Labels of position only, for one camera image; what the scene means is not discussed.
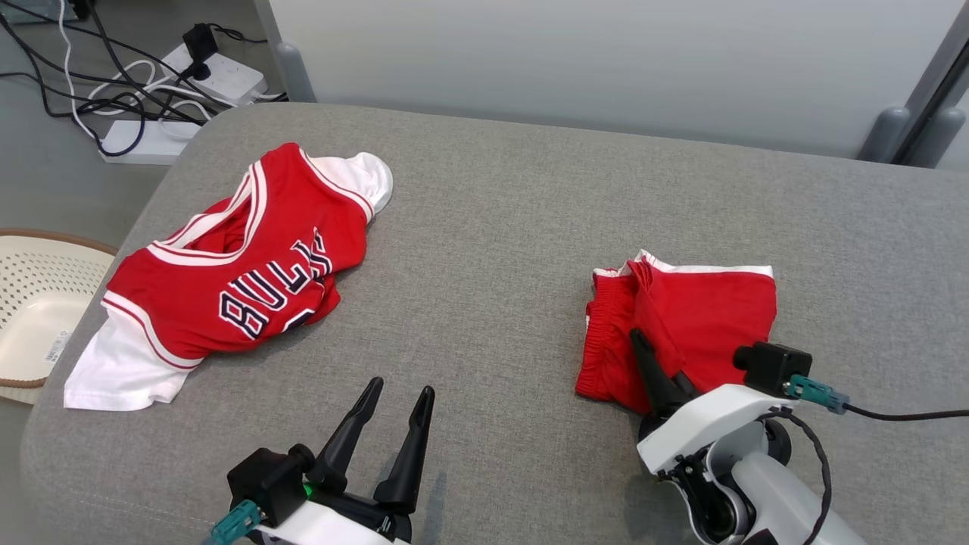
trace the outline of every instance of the white power strip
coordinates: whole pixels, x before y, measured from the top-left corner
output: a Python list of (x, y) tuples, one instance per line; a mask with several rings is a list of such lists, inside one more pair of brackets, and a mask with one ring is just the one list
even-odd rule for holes
[[(162, 60), (179, 73), (192, 65), (192, 56), (188, 53), (185, 44), (178, 46)], [(258, 95), (269, 90), (269, 84), (266, 83), (266, 77), (263, 76), (262, 72), (237, 63), (219, 53), (208, 57), (205, 60), (205, 66), (211, 71), (211, 76), (201, 81), (195, 78), (189, 78), (188, 81), (213, 98), (220, 98), (236, 106), (242, 106), (252, 103), (258, 98)], [(172, 80), (178, 78), (178, 74), (173, 73), (165, 66), (162, 67), (162, 70)]]
[[(107, 151), (121, 151), (131, 145), (138, 137), (140, 121), (114, 121), (108, 135), (101, 141), (101, 146)], [(107, 163), (124, 163), (127, 165), (170, 165), (175, 162), (188, 141), (199, 132), (200, 127), (195, 123), (182, 121), (166, 121), (165, 128), (184, 139), (169, 136), (158, 125), (158, 121), (145, 121), (144, 134), (134, 149), (120, 157), (108, 157), (102, 154)]]

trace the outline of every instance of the laundry basket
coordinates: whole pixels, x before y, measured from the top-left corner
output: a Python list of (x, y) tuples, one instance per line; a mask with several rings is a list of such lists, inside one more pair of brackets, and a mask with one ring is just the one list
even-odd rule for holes
[(70, 235), (0, 229), (0, 397), (37, 400), (114, 253)]

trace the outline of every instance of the white sticker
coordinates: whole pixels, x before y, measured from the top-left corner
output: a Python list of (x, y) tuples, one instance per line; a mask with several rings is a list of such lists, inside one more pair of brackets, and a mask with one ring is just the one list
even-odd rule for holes
[(60, 358), (60, 353), (64, 351), (64, 346), (67, 344), (67, 341), (70, 338), (71, 332), (69, 331), (62, 331), (57, 334), (57, 340), (55, 340), (54, 344), (50, 346), (50, 350), (47, 351), (44, 361), (56, 364), (57, 358)]

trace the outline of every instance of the folded red shorts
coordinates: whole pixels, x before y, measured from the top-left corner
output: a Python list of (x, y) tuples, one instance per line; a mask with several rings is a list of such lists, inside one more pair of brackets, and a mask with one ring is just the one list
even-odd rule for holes
[(596, 269), (576, 392), (649, 412), (629, 332), (640, 328), (667, 376), (705, 393), (739, 384), (734, 352), (767, 341), (777, 314), (771, 267), (676, 267), (645, 250), (621, 269)]

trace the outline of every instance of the gray fabric surface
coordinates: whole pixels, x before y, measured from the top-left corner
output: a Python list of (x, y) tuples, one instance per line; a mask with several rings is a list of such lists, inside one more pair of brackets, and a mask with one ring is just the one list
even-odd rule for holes
[[(215, 356), (171, 405), (66, 410), (62, 387), (104, 320), (91, 307), (34, 410), (23, 477), (65, 543), (196, 543), (227, 509), (226, 472), (260, 446), (314, 449), (370, 377), (387, 384), (350, 467), (369, 495), (424, 384), (437, 406), (417, 544), (693, 543), (653, 486), (638, 419), (573, 393), (594, 267), (644, 247), (674, 264), (770, 264), (772, 338), (872, 410), (969, 398), (969, 183), (825, 157), (319, 105), (227, 112), (172, 168), (121, 255), (232, 193), (296, 141), (390, 165), (391, 203), (321, 324)], [(969, 422), (798, 413), (831, 459), (834, 508), (871, 543), (964, 543)], [(792, 432), (794, 471), (818, 463)]]

